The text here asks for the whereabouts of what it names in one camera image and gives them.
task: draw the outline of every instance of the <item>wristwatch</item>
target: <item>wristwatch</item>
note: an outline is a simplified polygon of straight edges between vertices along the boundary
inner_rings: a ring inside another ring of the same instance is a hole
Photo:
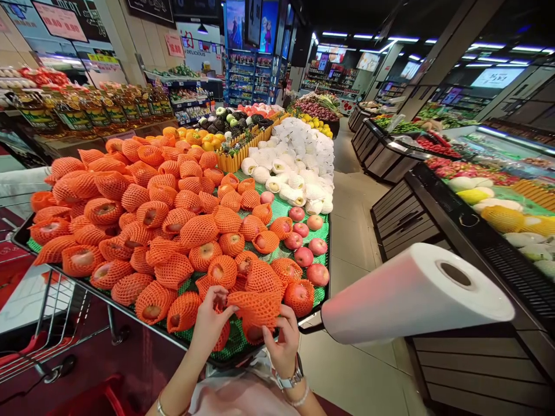
[[[301,356],[299,355],[299,353],[297,353],[296,364],[297,364],[296,365],[297,368],[295,369],[295,373],[291,378],[281,378],[279,377],[279,374],[275,372],[277,385],[281,390],[295,387],[305,377],[302,371]]]

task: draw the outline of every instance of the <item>plastic bag roll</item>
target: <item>plastic bag roll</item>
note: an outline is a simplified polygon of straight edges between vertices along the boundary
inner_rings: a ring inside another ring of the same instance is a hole
[[[456,254],[413,244],[325,302],[322,322],[339,343],[356,344],[510,321],[507,296]]]

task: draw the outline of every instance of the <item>woman's hand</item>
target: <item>woman's hand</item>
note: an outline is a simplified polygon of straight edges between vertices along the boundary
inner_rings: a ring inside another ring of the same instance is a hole
[[[214,309],[216,306],[220,310],[225,307],[227,293],[227,289],[222,286],[210,287],[204,302],[198,308],[197,322],[195,323],[190,350],[201,354],[204,360],[208,359],[216,346],[225,323],[239,309],[237,306],[230,306],[222,313],[218,313]]]
[[[277,326],[281,328],[277,342],[273,340],[272,333],[266,327],[262,327],[264,343],[270,353],[272,364],[279,377],[290,378],[295,374],[297,351],[299,349],[299,327],[293,309],[286,305],[279,308],[280,317]]]

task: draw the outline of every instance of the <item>tile floor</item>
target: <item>tile floor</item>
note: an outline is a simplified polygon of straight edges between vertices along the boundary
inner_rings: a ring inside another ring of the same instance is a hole
[[[334,143],[332,296],[381,264],[369,210],[388,187],[363,174],[352,136],[343,118]],[[427,415],[402,339],[352,346],[317,332],[302,336],[300,353],[314,392],[353,416]]]

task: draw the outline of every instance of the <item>price tag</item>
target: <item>price tag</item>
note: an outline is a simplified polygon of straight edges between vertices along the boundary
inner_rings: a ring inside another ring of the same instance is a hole
[[[32,3],[52,36],[88,42],[74,12],[36,1]]]
[[[168,52],[170,56],[184,58],[183,42],[177,35],[166,34],[166,44],[168,45]]]

